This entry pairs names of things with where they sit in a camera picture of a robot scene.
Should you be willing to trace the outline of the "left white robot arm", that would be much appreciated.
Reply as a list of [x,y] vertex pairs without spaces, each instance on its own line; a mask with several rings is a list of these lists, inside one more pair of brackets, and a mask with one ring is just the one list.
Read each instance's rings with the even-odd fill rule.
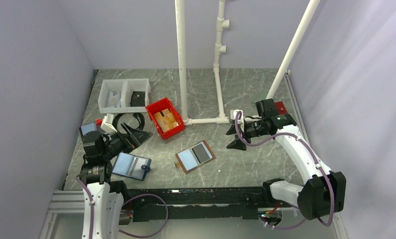
[[143,181],[150,172],[151,159],[131,152],[152,137],[142,128],[122,123],[125,132],[106,133],[95,122],[79,128],[84,156],[76,181],[84,194],[85,239],[114,239],[121,209],[130,202],[124,181],[111,181],[112,174]]

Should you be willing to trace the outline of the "brown leather card holder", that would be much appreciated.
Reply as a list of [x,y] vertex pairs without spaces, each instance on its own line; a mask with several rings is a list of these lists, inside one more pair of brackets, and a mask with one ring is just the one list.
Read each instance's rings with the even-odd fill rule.
[[205,140],[176,153],[175,157],[177,160],[175,166],[181,168],[185,174],[216,159],[214,152]]

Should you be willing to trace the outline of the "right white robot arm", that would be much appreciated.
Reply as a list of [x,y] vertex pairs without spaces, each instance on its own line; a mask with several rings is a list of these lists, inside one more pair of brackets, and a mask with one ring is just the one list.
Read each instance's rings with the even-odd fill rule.
[[285,179],[263,183],[261,200],[268,207],[278,202],[295,206],[306,220],[319,220],[330,226],[334,214],[344,208],[346,178],[321,160],[304,139],[295,119],[282,102],[265,99],[255,103],[256,116],[245,116],[242,110],[231,110],[232,123],[227,135],[235,139],[228,149],[245,151],[275,140],[288,154],[301,175],[303,185]]

